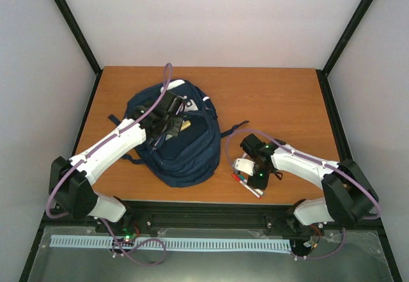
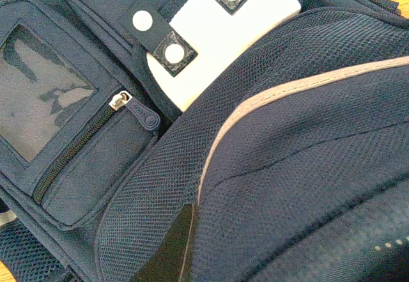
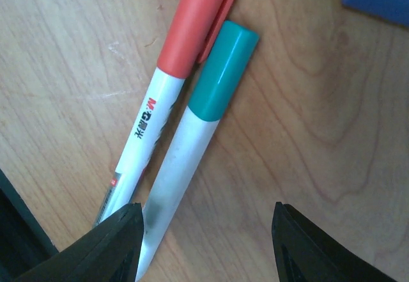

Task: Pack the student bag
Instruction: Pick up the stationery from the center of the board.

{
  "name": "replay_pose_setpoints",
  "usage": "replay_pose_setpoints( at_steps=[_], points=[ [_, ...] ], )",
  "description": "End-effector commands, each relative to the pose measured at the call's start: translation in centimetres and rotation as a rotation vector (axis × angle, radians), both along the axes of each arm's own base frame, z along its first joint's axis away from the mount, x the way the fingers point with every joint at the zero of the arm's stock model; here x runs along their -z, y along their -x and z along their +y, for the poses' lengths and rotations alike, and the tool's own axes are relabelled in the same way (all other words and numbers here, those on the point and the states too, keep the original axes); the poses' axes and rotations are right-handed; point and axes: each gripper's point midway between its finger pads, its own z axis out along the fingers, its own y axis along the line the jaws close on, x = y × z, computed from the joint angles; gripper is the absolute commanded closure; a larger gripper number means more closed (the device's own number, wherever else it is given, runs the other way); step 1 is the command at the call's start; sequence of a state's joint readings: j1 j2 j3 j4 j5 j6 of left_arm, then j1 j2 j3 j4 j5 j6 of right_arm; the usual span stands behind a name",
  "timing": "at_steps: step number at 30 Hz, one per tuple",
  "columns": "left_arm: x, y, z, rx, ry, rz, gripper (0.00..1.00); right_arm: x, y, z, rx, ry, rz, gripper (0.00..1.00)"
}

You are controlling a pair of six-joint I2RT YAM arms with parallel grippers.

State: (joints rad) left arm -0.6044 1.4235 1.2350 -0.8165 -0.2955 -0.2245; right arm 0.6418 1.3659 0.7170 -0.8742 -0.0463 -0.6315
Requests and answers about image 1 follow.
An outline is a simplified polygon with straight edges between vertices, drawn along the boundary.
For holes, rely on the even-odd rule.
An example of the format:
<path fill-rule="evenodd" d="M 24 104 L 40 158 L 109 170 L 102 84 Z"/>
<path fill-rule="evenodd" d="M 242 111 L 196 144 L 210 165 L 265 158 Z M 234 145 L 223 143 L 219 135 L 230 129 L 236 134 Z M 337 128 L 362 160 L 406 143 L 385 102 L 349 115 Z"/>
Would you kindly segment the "navy blue backpack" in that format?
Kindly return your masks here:
<path fill-rule="evenodd" d="M 143 143 L 135 147 L 138 159 L 129 154 L 121 158 L 132 164 L 147 166 L 170 187 L 185 188 L 201 184 L 212 177 L 219 166 L 221 139 L 248 121 L 223 132 L 213 102 L 201 89 L 184 79 L 172 80 L 167 89 L 184 99 L 184 108 L 179 115 L 189 121 L 190 126 L 176 137 L 161 137 L 154 145 Z"/>

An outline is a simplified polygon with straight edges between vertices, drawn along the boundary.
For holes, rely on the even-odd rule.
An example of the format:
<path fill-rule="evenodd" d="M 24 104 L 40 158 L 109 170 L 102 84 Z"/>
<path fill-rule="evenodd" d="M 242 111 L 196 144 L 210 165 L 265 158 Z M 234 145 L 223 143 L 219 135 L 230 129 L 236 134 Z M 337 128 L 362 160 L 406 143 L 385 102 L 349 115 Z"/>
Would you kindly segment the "red cap whiteboard marker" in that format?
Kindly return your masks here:
<path fill-rule="evenodd" d="M 248 191 L 250 191 L 255 197 L 261 198 L 261 195 L 258 194 L 254 189 L 249 187 L 238 175 L 232 174 L 231 175 L 239 184 L 241 184 L 244 188 L 246 188 Z"/>

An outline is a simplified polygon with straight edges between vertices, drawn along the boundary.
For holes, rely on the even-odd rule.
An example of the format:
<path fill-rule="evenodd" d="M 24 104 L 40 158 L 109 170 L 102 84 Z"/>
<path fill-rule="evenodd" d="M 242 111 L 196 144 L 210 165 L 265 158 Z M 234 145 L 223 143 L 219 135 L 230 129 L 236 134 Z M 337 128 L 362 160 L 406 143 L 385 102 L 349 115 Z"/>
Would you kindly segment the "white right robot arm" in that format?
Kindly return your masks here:
<path fill-rule="evenodd" d="M 308 181 L 323 191 L 323 197 L 300 200 L 290 215 L 304 226 L 334 222 L 354 228 L 365 219 L 380 215 L 379 199 L 359 165 L 346 159 L 327 161 L 300 152 L 279 139 L 263 142 L 249 134 L 240 143 L 245 157 L 235 159 L 233 168 L 248 176 L 247 185 L 264 191 L 270 175 L 282 178 L 284 172 Z"/>

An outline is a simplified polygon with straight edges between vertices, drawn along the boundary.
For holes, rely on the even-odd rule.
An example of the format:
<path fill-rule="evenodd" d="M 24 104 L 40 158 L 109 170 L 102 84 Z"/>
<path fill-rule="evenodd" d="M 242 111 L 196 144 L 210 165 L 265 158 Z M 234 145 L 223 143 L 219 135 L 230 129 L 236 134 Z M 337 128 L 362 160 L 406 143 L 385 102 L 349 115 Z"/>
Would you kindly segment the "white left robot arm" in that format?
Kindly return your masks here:
<path fill-rule="evenodd" d="M 118 232 L 133 225 L 133 217 L 118 198 L 93 190 L 98 178 L 129 150 L 177 136 L 181 129 L 183 98 L 163 91 L 151 107 L 137 106 L 120 124 L 92 147 L 69 159 L 56 158 L 50 167 L 49 201 L 75 219 L 102 218 Z"/>

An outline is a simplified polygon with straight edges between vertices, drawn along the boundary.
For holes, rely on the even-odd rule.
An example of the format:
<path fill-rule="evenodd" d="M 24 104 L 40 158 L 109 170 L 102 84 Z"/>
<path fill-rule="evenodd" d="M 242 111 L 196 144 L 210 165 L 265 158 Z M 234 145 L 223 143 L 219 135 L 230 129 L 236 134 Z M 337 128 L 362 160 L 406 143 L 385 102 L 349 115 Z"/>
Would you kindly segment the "yellow highlighter pen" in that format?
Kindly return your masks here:
<path fill-rule="evenodd" d="M 190 121 L 184 121 L 183 123 L 182 123 L 182 125 L 181 125 L 181 128 L 180 128 L 180 131 L 183 131 L 183 130 L 185 130 L 185 129 L 187 129 L 188 127 L 190 127 L 190 125 L 191 125 L 191 122 Z"/>

